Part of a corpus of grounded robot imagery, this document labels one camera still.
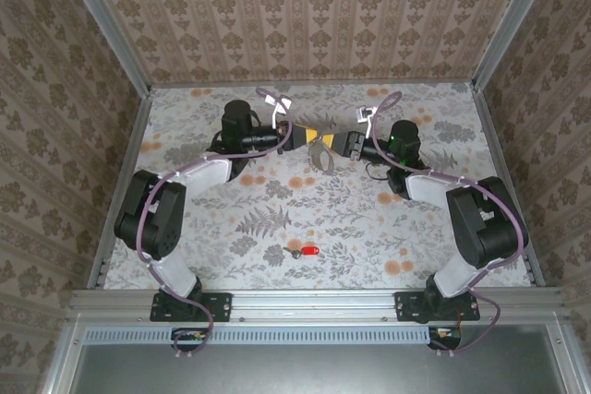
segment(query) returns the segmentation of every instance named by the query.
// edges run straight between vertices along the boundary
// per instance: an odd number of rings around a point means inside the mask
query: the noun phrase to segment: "small red component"
[[[302,248],[302,254],[304,256],[315,256],[319,252],[320,250],[317,246],[304,246]]]

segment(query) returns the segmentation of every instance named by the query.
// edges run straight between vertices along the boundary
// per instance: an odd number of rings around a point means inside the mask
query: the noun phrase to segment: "tabletop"
[[[495,175],[467,84],[302,85],[265,87],[292,99],[296,123],[323,133],[365,127],[356,108],[377,106],[399,90],[380,117],[380,138],[401,118],[419,128],[421,158],[439,171],[481,179]],[[167,173],[200,157],[221,129],[223,107],[248,101],[265,123],[273,107],[255,87],[152,90],[136,170]],[[385,167],[370,166],[375,178]],[[181,248],[203,286],[230,289],[420,288],[456,250],[449,213],[394,195],[321,141],[250,161],[234,181],[186,202]],[[287,250],[314,245],[315,256]],[[482,286],[528,286],[523,260],[487,276]],[[135,253],[117,241],[105,289],[156,288]]]

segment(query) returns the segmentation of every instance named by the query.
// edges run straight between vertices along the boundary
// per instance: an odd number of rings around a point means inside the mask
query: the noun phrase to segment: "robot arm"
[[[287,107],[291,102],[282,98]],[[271,98],[268,103],[275,103]],[[256,113],[245,101],[230,101],[224,108],[222,130],[212,141],[208,151],[219,154],[246,154],[251,150],[263,151],[279,144],[287,133],[287,123],[277,123],[275,107],[272,125],[263,126]],[[259,125],[253,126],[252,119]],[[302,126],[293,125],[292,135],[283,149],[296,149],[306,145],[309,134]],[[235,179],[246,167],[248,159],[204,157],[190,170],[184,170],[165,182],[152,202],[142,231],[142,254],[147,265],[155,273],[162,286],[181,297],[198,302],[201,298],[201,282],[187,267],[180,251],[176,248],[180,238],[185,200],[192,198],[212,186]],[[136,249],[139,219],[148,195],[160,181],[157,174],[139,171],[134,174],[123,205],[115,221],[115,236],[121,238],[127,247]]]
[[[335,134],[330,148],[351,160],[390,166],[368,136],[374,113],[375,109],[372,108],[362,107],[357,110],[357,121],[367,122],[368,132]],[[411,299],[406,306],[412,311],[410,317],[421,323],[435,319],[455,319],[458,301],[467,301],[468,307],[471,305],[470,295],[466,292],[477,276],[486,267],[501,262],[517,251],[517,233],[507,215],[480,192],[429,174],[429,168],[419,158],[420,140],[415,123],[407,120],[395,122],[389,138],[378,140],[378,143],[393,161],[415,170],[424,170],[409,173],[392,166],[387,172],[388,184],[394,194],[405,199],[427,202],[448,210],[457,246],[457,251],[448,262],[428,278],[424,293]],[[502,180],[489,177],[478,184],[496,196],[516,217],[526,245],[528,236],[525,224]]]
[[[153,210],[148,213],[142,235],[144,257],[162,283],[182,297],[199,297],[201,284],[187,267],[178,248],[183,225],[183,212],[187,190],[196,196],[212,186],[230,179],[232,163],[228,160],[201,163],[190,171],[179,174],[167,182],[156,195]],[[148,194],[160,178],[157,174],[138,171],[134,174],[126,198],[115,221],[115,235],[136,249],[139,216]]]

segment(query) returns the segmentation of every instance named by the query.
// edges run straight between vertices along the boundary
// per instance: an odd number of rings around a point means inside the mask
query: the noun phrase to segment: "cable connector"
[[[273,98],[270,95],[267,95],[267,97],[265,97],[265,103],[275,106],[275,109],[273,110],[273,116],[271,117],[271,127],[273,129],[277,129],[277,113],[285,115],[285,109],[279,104],[279,102],[285,105],[285,108],[287,108],[288,110],[289,107],[292,106],[292,101],[290,99],[287,99],[287,97],[285,96],[281,96],[279,98],[279,101],[276,101],[275,98]]]
[[[373,119],[374,114],[378,110],[377,106],[368,108],[367,106],[360,106],[356,109],[357,114],[357,123],[364,124],[365,122],[368,123],[368,130],[366,131],[366,138],[369,138],[371,135],[371,120]]]

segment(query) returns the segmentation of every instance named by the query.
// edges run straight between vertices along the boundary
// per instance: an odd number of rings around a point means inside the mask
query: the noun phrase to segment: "vent slot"
[[[172,327],[90,327],[85,345],[171,344]],[[180,340],[179,343],[191,343]],[[212,345],[369,345],[429,343],[428,327],[240,327],[213,330]]]

